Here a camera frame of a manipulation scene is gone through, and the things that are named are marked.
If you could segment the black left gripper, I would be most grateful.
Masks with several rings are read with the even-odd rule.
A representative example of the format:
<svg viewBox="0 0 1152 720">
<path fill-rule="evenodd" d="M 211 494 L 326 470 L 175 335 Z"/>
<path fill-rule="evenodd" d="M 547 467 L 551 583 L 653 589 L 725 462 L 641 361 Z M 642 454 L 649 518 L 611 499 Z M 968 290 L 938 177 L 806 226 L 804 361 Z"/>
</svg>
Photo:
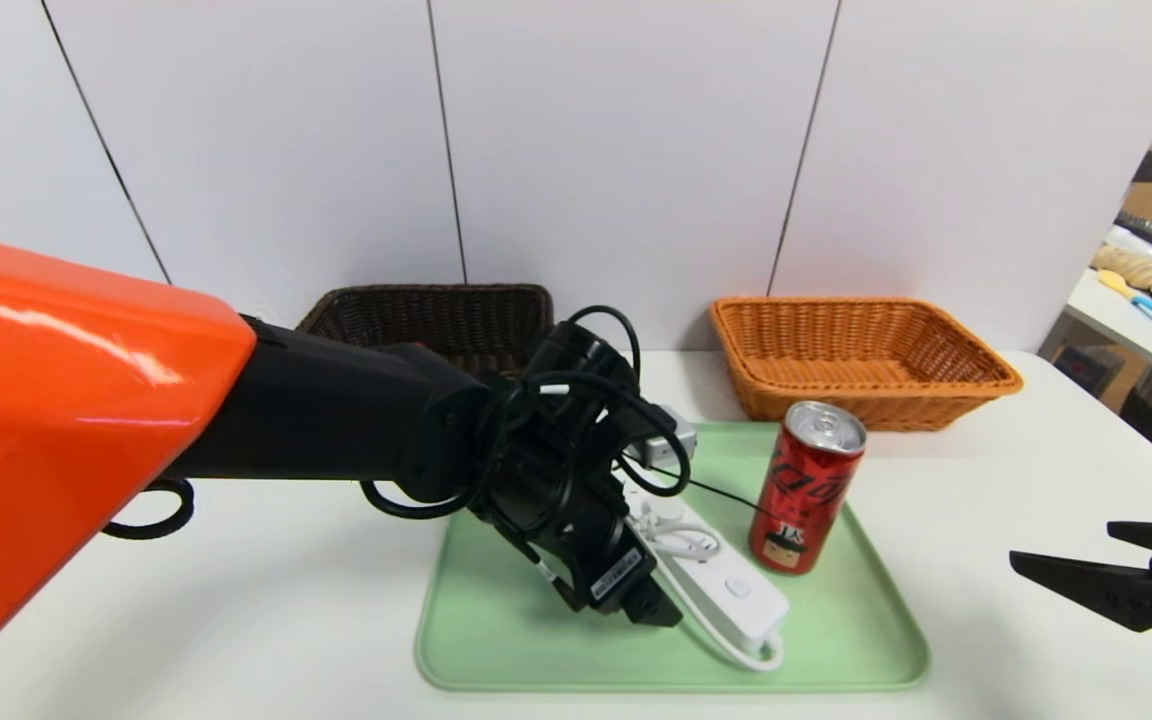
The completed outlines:
<svg viewBox="0 0 1152 720">
<path fill-rule="evenodd" d="M 573 611 L 622 611 L 635 626 L 679 626 L 684 614 L 650 577 L 654 562 L 628 523 L 623 500 L 562 488 L 552 510 L 552 556 L 570 578 L 556 584 Z"/>
</svg>

